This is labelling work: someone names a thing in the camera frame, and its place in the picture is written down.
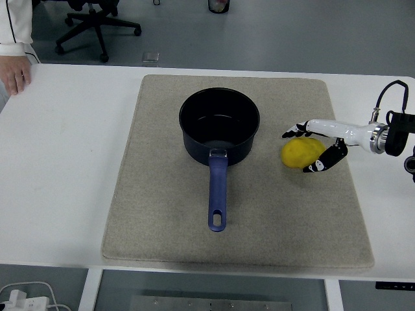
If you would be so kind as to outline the person's hand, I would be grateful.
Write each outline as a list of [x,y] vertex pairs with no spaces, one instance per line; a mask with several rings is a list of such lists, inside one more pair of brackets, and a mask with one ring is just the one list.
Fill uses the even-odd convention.
[[27,56],[1,56],[1,81],[8,95],[17,95],[32,82]]

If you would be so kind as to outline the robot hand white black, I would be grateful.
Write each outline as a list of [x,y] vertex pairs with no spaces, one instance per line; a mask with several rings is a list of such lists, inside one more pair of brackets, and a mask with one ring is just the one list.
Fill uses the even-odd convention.
[[317,160],[303,167],[304,172],[329,170],[347,156],[348,146],[360,146],[373,154],[378,151],[376,124],[356,126],[331,120],[312,119],[295,124],[282,137],[308,137],[312,134],[335,138],[336,141]]

